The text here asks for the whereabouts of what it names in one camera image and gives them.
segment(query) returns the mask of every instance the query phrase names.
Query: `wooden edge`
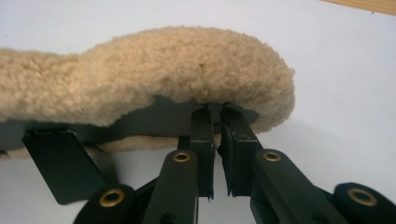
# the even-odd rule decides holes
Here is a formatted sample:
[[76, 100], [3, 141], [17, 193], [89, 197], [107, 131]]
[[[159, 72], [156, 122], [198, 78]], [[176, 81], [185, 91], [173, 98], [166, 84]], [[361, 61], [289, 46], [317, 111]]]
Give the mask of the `wooden edge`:
[[321, 0], [396, 16], [396, 0]]

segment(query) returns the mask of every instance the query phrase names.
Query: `clamp jaw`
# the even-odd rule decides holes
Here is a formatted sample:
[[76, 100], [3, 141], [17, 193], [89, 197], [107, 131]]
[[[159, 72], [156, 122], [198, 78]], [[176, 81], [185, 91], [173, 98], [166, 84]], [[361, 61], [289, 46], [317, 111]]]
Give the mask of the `clamp jaw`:
[[[250, 208], [257, 223], [396, 223], [396, 205], [375, 190], [346, 183], [338, 185], [334, 194], [330, 194], [315, 187], [287, 155], [262, 148], [240, 112], [223, 107], [220, 120], [218, 153], [222, 157], [228, 193], [234, 197], [250, 197]], [[106, 185], [90, 158], [81, 152], [82, 147], [70, 137], [72, 133], [50, 133], [44, 140], [40, 134], [27, 134], [23, 141], [58, 203], [91, 196], [79, 212], [76, 224], [192, 224], [198, 222], [198, 198], [213, 199], [216, 150], [213, 126], [208, 108], [194, 111], [191, 135], [179, 137], [177, 150], [166, 156], [160, 175], [137, 190], [125, 185]], [[54, 134], [63, 136], [58, 143], [74, 144], [74, 147], [56, 153], [41, 150]], [[82, 155], [78, 156], [79, 165], [89, 172], [69, 173], [75, 165], [73, 162], [45, 163], [48, 159], [59, 161], [64, 154], [68, 155], [66, 160]], [[53, 178], [54, 173], [48, 172], [49, 166], [52, 171], [63, 170], [61, 177], [69, 178], [58, 175]], [[78, 175], [77, 183], [70, 178], [74, 175]], [[84, 181], [95, 184], [88, 185], [84, 195], [75, 197]], [[62, 189], [69, 193], [64, 196]]]

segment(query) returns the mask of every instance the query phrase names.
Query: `brass grommet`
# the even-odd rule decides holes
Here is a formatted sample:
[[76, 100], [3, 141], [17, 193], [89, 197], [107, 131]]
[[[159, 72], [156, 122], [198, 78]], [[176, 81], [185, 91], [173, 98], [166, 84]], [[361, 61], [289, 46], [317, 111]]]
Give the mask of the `brass grommet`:
[[347, 191], [347, 195], [356, 203], [360, 203], [366, 206], [375, 206], [378, 204], [378, 200], [376, 199], [376, 197], [372, 193], [364, 189], [349, 189]]
[[268, 161], [280, 161], [281, 157], [275, 152], [266, 152], [262, 155]]
[[191, 156], [188, 153], [179, 152], [179, 153], [175, 154], [173, 159], [174, 159], [174, 161], [177, 161], [177, 162], [185, 162], [185, 161], [189, 161], [191, 159]]
[[[114, 196], [116, 196], [116, 198], [108, 199], [108, 196], [110, 196], [112, 194], [114, 194]], [[122, 189], [110, 189], [102, 195], [102, 197], [99, 200], [99, 204], [102, 207], [113, 207], [113, 206], [116, 206], [117, 204], [121, 203], [124, 198], [125, 198], [125, 193], [122, 191]]]

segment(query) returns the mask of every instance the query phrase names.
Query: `fleece cover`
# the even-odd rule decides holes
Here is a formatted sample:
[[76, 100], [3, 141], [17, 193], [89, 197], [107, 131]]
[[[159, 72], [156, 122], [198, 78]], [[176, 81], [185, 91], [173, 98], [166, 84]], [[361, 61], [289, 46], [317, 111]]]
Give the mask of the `fleece cover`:
[[[267, 44], [230, 30], [166, 27], [115, 37], [82, 54], [0, 49], [0, 125], [10, 119], [109, 126], [163, 95], [177, 103], [233, 103], [254, 110], [255, 133], [294, 107], [294, 71]], [[173, 147], [131, 136], [102, 150]]]

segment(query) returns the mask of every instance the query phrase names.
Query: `white surface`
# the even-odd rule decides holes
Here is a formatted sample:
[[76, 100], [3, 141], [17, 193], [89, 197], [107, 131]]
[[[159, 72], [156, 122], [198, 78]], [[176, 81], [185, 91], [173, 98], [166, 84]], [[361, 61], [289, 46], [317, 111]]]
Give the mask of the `white surface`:
[[[296, 70], [297, 101], [290, 120], [259, 135], [262, 144], [323, 189], [358, 182], [396, 203], [396, 17], [312, 0], [0, 2], [0, 47], [14, 49], [82, 52], [168, 25], [228, 28], [274, 47]], [[137, 189], [170, 150], [108, 158], [120, 182]], [[72, 223], [84, 204], [56, 204], [29, 159], [1, 161], [0, 181], [1, 224]], [[255, 223], [247, 198], [226, 197], [219, 157], [215, 181], [200, 223]]]

